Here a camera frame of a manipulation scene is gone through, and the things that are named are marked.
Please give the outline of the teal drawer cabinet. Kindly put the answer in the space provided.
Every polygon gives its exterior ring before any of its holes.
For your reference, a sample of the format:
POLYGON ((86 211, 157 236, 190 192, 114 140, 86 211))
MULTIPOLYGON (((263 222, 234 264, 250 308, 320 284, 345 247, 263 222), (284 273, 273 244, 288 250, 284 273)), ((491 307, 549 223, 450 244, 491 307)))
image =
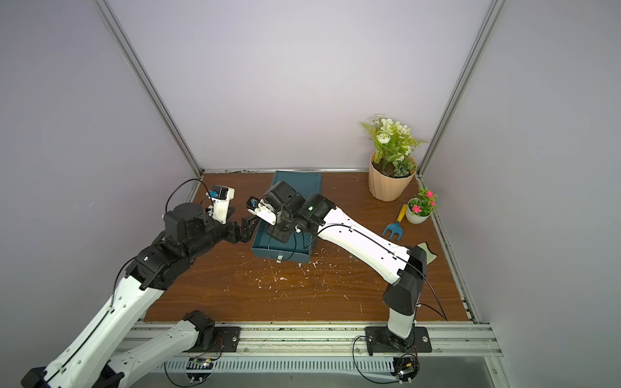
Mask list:
MULTIPOLYGON (((299 172, 299 171, 276 171, 269 189, 278 181, 285 181, 293 189, 299 192, 304 198, 304 203, 315 194, 322 192, 322 176, 320 173, 299 172)), ((302 206, 296 212, 299 216, 302 206)))

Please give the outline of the teal drawer tray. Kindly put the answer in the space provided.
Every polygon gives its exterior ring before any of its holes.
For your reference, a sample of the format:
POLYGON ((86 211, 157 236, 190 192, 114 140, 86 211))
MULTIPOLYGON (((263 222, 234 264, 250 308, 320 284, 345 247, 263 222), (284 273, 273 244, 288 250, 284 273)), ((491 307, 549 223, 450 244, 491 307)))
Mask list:
POLYGON ((279 242, 268 235, 269 224, 260 219, 252 241, 251 252, 260 259, 289 261, 301 264, 310 262, 311 254, 317 245, 309 233, 294 233, 287 242, 279 242))

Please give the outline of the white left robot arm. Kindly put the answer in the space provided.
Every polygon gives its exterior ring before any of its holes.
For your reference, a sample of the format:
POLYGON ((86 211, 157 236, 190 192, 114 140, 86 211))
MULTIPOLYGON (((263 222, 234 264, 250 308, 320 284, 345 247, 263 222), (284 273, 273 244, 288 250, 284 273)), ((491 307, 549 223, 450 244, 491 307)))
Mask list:
POLYGON ((163 215, 164 230, 127 263, 113 293, 77 338, 45 367, 29 370, 22 387, 129 387, 176 354, 214 343, 214 322, 198 310, 164 334, 121 355, 114 352, 138 319, 194 260, 218 243, 245 243, 257 216, 231 221, 229 205, 216 200, 211 210, 184 203, 163 215))

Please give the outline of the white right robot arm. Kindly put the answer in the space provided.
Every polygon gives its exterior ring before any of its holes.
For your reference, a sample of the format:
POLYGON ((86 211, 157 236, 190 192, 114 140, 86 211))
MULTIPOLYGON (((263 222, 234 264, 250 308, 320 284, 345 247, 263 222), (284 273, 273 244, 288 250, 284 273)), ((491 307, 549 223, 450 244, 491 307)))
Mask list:
POLYGON ((375 270, 387 283, 383 294, 389 308, 387 331, 395 340, 409 338, 426 281, 424 249, 391 242, 323 195, 305 198, 284 181, 274 184, 261 198, 248 200, 247 209, 268 223, 270 237, 282 243, 291 234, 308 233, 343 248, 375 270))

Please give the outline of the beige ribbed flower pot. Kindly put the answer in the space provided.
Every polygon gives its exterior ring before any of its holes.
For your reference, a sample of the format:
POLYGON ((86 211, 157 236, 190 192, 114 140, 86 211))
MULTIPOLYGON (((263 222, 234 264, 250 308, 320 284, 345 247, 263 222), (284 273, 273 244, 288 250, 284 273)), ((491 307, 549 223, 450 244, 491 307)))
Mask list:
POLYGON ((391 202, 398 199, 404 190, 412 182, 417 172, 417 162, 410 156, 409 159, 413 163, 414 168, 407 177, 393 178, 381 174, 373 165, 375 153, 370 157, 369 169, 369 190, 371 195, 377 200, 391 202))

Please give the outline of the small white pot pink flowers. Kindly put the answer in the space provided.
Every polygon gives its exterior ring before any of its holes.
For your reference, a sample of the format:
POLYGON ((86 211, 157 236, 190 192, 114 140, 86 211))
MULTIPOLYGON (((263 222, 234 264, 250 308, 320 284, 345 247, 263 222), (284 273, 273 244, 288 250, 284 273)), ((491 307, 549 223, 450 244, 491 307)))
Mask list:
POLYGON ((427 188, 420 188, 416 197, 407 203, 406 218, 414 224, 419 225, 426 221, 436 210, 437 196, 427 188))

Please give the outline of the left small circuit board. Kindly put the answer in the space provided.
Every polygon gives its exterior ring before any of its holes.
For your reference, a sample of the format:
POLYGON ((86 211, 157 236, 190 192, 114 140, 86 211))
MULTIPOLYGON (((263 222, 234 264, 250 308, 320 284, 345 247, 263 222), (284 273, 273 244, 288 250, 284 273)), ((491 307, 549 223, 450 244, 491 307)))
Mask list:
POLYGON ((215 362, 206 357, 190 357, 185 368, 191 385, 202 384, 213 373, 215 362))

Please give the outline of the small circuit board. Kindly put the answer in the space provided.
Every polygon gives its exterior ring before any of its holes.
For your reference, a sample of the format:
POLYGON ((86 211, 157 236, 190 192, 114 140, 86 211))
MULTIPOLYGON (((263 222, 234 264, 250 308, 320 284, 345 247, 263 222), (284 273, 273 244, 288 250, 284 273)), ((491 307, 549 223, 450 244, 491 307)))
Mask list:
POLYGON ((393 375, 399 384, 411 384, 420 372, 420 362, 414 353, 406 353, 393 358, 393 375))
POLYGON ((190 357, 185 368, 191 385, 202 384, 213 373, 215 362, 206 357, 190 357))

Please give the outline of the black green work glove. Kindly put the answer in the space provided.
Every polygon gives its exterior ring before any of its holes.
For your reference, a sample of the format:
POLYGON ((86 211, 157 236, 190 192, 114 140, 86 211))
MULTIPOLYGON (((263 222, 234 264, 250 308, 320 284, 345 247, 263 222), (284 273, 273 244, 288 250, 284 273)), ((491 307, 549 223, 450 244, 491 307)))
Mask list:
POLYGON ((419 243, 417 245, 417 247, 420 247, 420 249, 422 249, 425 252, 425 257, 426 257, 426 263, 427 264, 433 263, 436 260, 436 258, 438 257, 435 253, 433 253, 430 250, 430 248, 429 248, 429 246, 428 246, 428 244, 426 242, 419 243))

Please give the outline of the right small circuit board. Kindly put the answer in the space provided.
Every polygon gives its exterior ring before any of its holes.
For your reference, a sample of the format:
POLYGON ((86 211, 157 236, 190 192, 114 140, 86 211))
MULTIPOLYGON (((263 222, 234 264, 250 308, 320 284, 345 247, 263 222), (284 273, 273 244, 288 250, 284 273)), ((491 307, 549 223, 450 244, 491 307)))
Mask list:
POLYGON ((414 353, 406 353, 393 358, 393 375, 399 384, 411 384, 420 372, 420 362, 414 353))

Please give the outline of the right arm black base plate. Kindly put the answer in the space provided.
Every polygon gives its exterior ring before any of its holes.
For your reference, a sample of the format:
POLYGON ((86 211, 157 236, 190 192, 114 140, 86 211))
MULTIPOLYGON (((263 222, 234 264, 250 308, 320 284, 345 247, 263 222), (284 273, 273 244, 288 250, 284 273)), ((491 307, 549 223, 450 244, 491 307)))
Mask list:
POLYGON ((365 327, 366 349, 370 356, 376 353, 431 353, 433 352, 427 328, 413 326, 410 334, 401 338, 386 326, 365 327))

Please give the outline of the aluminium corner post left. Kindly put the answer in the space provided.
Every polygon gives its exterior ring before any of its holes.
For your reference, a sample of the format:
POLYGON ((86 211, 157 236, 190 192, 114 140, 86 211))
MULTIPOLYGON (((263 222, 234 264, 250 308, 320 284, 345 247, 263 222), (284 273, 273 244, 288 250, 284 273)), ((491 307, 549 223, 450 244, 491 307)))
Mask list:
POLYGON ((176 124, 175 119, 161 97, 161 94, 158 92, 155 83, 148 74, 147 68, 143 65, 136 49, 133 47, 127 33, 124 31, 121 21, 119 21, 113 11, 112 5, 109 1, 105 0, 95 0, 93 3, 100 14, 100 19, 102 19, 103 24, 112 35, 113 40, 115 40, 118 48, 121 50, 123 58, 131 71, 134 73, 142 89, 147 94, 148 99, 154 105, 155 110, 162 119, 169 134, 171 134, 174 143, 183 155, 192 173, 198 177, 202 176, 204 170, 201 168, 194 154, 190 150, 188 143, 184 139, 181 130, 176 124))

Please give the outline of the aluminium corner post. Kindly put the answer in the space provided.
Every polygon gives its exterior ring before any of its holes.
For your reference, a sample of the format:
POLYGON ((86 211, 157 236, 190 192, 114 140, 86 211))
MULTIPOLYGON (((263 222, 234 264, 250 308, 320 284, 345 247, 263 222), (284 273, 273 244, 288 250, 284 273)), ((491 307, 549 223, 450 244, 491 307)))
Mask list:
POLYGON ((147 68, 143 65, 136 49, 133 47, 127 33, 124 31, 121 21, 119 21, 113 11, 112 5, 109 1, 105 0, 95 0, 93 3, 100 14, 100 19, 102 19, 103 24, 112 35, 113 40, 115 40, 118 48, 121 50, 123 58, 131 71, 134 73, 142 89, 147 94, 148 99, 154 105, 155 110, 162 119, 169 134, 171 134, 174 143, 183 155, 192 173, 198 177, 202 176, 204 170, 201 168, 194 154, 190 150, 188 143, 184 139, 181 130, 176 124, 175 119, 161 97, 161 94, 158 92, 155 83, 148 74, 147 68))
POLYGON ((472 76, 475 73, 475 68, 480 61, 480 57, 487 46, 489 37, 491 37, 496 22, 498 21, 501 12, 505 8, 505 5, 506 0, 491 1, 491 4, 484 17, 483 23, 481 24, 481 27, 477 32, 474 43, 467 55, 467 59, 463 64, 463 67, 459 73, 459 77, 456 81, 456 84, 454 85, 454 89, 451 92, 447 105, 441 115, 441 119, 438 123, 435 134, 432 137, 429 148, 426 151, 422 161, 418 164, 417 178, 419 180, 424 179, 425 173, 427 173, 428 169, 430 169, 433 157, 437 153, 441 140, 443 139, 446 131, 448 130, 454 114, 457 111, 459 103, 462 100, 465 91, 467 90, 467 86, 469 85, 469 82, 471 81, 472 76))

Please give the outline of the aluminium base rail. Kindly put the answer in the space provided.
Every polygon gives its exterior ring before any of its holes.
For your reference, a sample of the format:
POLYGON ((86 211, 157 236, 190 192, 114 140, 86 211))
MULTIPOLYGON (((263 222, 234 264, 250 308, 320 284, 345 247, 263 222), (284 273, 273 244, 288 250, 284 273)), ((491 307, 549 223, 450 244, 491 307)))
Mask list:
MULTIPOLYGON (((375 339, 380 322, 218 322, 225 354, 237 357, 339 357, 397 354, 375 339)), ((419 322, 407 352, 427 357, 500 357, 501 347, 488 324, 419 322)))

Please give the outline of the aluminium corner post right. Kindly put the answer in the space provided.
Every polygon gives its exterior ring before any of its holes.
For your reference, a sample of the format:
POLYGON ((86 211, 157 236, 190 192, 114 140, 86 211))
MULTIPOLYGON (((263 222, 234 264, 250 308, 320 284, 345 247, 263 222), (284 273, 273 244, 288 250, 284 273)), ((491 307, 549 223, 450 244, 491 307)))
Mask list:
POLYGON ((425 173, 427 173, 428 169, 430 169, 433 157, 437 153, 441 140, 443 139, 446 131, 448 130, 454 114, 457 111, 459 103, 462 100, 465 91, 467 90, 467 86, 469 85, 469 82, 471 81, 472 76, 475 73, 475 68, 480 61, 480 57, 487 46, 489 37, 491 37, 496 22, 498 21, 501 12, 505 8, 505 5, 506 0, 491 1, 491 4, 484 17, 483 23, 481 24, 481 27, 477 32, 474 43, 467 55, 467 59, 463 64, 463 67, 459 73, 459 77, 456 81, 456 84, 454 85, 454 89, 451 92, 447 105, 441 115, 441 119, 438 123, 435 134, 432 137, 429 148, 426 151, 422 161, 418 164, 417 178, 419 180, 424 179, 425 173))

